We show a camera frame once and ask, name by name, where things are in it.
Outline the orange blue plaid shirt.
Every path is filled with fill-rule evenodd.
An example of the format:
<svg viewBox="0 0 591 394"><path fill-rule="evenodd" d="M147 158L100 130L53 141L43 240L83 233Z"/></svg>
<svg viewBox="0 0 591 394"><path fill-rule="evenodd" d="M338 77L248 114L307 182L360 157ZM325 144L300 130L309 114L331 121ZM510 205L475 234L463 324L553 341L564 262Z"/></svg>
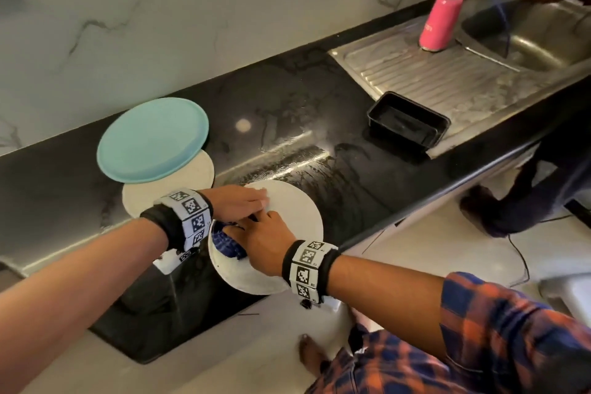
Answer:
<svg viewBox="0 0 591 394"><path fill-rule="evenodd" d="M444 280L439 360L355 325L305 394L591 394L591 328L469 273Z"/></svg>

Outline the stainless steel sink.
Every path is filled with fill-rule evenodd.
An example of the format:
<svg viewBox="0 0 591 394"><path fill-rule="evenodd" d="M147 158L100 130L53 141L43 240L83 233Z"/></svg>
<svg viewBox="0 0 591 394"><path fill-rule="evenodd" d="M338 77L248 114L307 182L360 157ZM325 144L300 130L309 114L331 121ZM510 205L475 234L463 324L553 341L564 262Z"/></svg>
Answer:
<svg viewBox="0 0 591 394"><path fill-rule="evenodd" d="M466 0L452 40L437 53L418 46L426 19L329 55L372 99L393 91L452 121L431 158L591 76L591 7Z"/></svg>

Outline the person's left hand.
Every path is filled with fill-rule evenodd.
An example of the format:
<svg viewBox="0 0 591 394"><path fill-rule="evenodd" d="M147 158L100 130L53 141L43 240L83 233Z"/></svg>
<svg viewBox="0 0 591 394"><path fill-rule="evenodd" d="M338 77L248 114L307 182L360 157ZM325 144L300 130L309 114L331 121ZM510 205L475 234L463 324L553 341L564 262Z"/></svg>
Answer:
<svg viewBox="0 0 591 394"><path fill-rule="evenodd" d="M240 219L235 219L235 199L236 188L239 185L226 185L218 188L209 188L198 191L198 193L208 201L211 206L211 218L225 223L236 223Z"/></svg>

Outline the right marker wristband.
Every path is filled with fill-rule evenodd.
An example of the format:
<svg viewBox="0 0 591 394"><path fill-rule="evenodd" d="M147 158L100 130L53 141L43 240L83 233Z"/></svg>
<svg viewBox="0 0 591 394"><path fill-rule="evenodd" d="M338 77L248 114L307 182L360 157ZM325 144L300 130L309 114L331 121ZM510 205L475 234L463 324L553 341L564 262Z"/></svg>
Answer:
<svg viewBox="0 0 591 394"><path fill-rule="evenodd" d="M328 296L330 269L340 256L335 245L297 240L284 256L281 275L299 299L319 306Z"/></svg>

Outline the left marker wristband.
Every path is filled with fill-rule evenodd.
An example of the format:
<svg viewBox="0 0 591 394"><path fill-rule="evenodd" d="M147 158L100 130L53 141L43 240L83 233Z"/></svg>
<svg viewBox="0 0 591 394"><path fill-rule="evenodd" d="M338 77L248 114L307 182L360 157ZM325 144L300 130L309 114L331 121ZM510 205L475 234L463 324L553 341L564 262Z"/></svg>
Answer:
<svg viewBox="0 0 591 394"><path fill-rule="evenodd" d="M140 218L156 224L166 235L167 251L185 253L199 247L211 226L213 209L206 196L181 188L154 201Z"/></svg>

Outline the cream round plate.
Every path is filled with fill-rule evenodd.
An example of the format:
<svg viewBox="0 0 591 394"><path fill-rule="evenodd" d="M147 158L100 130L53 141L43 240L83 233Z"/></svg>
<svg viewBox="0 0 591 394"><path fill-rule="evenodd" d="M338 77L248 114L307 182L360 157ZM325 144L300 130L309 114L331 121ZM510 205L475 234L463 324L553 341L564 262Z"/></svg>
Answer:
<svg viewBox="0 0 591 394"><path fill-rule="evenodd" d="M125 183L122 188L122 203L127 214L139 217L157 199L182 188L208 189L215 180L215 166L211 157L200 151L191 161L174 173L161 179L144 183Z"/></svg>

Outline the blue scrubber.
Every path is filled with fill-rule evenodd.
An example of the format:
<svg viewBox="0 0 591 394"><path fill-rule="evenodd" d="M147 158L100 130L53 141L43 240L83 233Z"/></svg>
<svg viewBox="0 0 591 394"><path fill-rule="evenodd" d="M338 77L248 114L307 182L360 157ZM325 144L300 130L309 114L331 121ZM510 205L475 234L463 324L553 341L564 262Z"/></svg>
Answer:
<svg viewBox="0 0 591 394"><path fill-rule="evenodd" d="M237 260L245 259L247 257L246 251L224 232L226 226L237 226L241 228L237 223L215 221L211 231L211 241L214 247L223 254L223 256L228 258L234 258Z"/></svg>

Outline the person's left forearm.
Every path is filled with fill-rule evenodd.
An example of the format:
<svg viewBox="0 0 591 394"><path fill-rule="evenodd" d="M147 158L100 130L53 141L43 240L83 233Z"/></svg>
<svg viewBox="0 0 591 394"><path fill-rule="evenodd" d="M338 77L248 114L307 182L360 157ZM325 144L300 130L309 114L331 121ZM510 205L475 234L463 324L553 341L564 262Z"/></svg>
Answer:
<svg viewBox="0 0 591 394"><path fill-rule="evenodd" d="M0 394L19 394L168 247L135 219L0 293Z"/></svg>

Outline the person's right forearm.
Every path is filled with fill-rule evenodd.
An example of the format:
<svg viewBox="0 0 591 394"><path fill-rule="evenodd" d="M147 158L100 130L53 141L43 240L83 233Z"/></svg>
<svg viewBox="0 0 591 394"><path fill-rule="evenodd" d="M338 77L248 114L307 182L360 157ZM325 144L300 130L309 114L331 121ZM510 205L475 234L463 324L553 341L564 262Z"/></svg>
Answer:
<svg viewBox="0 0 591 394"><path fill-rule="evenodd" d="M340 256L329 271L328 293L411 346L444 360L444 281L421 271Z"/></svg>

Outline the pink tumbler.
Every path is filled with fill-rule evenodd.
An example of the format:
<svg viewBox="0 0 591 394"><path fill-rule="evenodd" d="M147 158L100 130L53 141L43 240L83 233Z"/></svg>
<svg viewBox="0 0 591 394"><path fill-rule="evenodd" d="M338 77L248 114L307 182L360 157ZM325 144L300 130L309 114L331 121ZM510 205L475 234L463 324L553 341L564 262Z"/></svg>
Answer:
<svg viewBox="0 0 591 394"><path fill-rule="evenodd" d="M435 0L418 39L422 50L437 53L447 48L463 2L464 0Z"/></svg>

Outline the round white plate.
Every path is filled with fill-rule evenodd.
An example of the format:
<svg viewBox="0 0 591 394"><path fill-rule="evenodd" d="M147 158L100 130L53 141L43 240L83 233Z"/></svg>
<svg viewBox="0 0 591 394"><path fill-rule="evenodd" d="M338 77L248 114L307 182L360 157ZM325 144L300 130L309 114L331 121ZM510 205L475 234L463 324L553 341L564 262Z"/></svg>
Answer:
<svg viewBox="0 0 591 394"><path fill-rule="evenodd" d="M267 210L277 211L297 239L323 241L321 214L305 192L287 182L273 179L250 182L246 187L267 190L270 198ZM221 227L222 223L212 222L207 245L211 263L225 283L250 295L273 295L290 290L283 278L269 277L256 271L247 257L239 260L218 251L213 234Z"/></svg>

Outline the black plastic food container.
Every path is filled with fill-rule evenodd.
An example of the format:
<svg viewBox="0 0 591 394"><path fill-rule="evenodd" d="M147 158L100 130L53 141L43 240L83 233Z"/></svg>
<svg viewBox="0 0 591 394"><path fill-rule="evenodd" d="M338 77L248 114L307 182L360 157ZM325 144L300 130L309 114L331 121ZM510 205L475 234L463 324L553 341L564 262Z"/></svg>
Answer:
<svg viewBox="0 0 591 394"><path fill-rule="evenodd" d="M447 116L393 91L382 95L366 116L379 135L399 137L424 151L438 145L452 125Z"/></svg>

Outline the person's foot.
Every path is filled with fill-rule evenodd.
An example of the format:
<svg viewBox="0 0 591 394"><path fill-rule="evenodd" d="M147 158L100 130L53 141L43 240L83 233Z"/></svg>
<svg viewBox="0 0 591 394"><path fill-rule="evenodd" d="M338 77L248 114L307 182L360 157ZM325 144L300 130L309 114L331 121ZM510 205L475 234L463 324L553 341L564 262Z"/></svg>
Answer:
<svg viewBox="0 0 591 394"><path fill-rule="evenodd" d="M300 363L316 379L330 366L331 361L323 347L307 334L299 337L298 353Z"/></svg>

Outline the person's right hand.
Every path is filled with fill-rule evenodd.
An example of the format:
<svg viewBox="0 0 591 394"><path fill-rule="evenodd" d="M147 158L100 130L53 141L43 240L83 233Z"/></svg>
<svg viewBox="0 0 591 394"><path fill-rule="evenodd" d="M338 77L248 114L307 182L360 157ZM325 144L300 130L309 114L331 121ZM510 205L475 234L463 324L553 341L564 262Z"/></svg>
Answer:
<svg viewBox="0 0 591 394"><path fill-rule="evenodd" d="M286 252L296 237L276 211L255 212L256 221L241 219L223 232L242 247L251 266L267 276L281 276Z"/></svg>

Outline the white floor appliance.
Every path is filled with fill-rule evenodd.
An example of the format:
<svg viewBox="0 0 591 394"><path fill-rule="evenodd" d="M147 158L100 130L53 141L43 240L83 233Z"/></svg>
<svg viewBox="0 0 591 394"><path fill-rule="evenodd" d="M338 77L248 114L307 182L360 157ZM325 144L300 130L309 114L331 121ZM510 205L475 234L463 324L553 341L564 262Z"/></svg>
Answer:
<svg viewBox="0 0 591 394"><path fill-rule="evenodd" d="M591 328L591 273L545 279L538 290L551 308Z"/></svg>

